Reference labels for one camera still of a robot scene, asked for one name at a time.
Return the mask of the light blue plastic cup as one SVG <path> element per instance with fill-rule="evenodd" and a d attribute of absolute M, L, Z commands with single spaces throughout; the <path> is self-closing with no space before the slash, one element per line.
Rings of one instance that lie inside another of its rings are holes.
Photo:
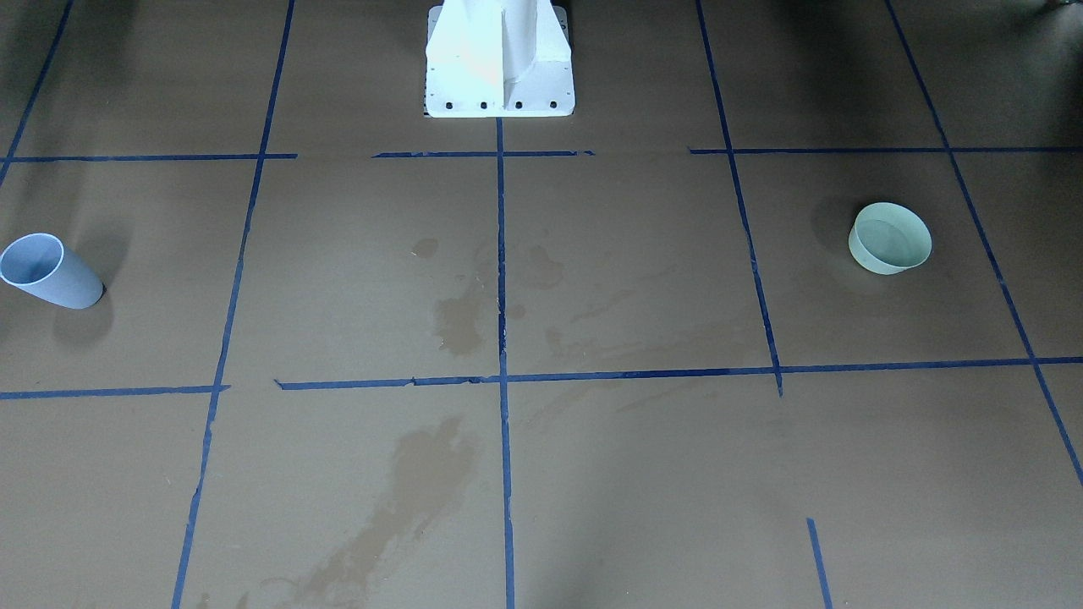
<path fill-rule="evenodd" d="M 97 274 L 50 233 L 31 233 L 5 247 L 1 274 L 8 285 L 73 310 L 96 304 L 105 291 Z"/>

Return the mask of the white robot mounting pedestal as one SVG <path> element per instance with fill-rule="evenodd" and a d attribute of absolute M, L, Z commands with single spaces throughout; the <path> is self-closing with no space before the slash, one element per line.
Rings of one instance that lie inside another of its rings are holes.
<path fill-rule="evenodd" d="M 567 10 L 552 1 L 444 1 L 428 12 L 425 52 L 429 117 L 566 117 L 575 109 Z"/>

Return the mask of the mint green plastic bowl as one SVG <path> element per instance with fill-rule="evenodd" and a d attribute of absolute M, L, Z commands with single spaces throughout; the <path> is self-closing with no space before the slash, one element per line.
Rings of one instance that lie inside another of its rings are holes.
<path fill-rule="evenodd" d="M 858 265 L 879 275 L 893 275 L 924 265 L 931 257 L 932 235 L 915 212 L 878 200 L 856 212 L 848 246 Z"/>

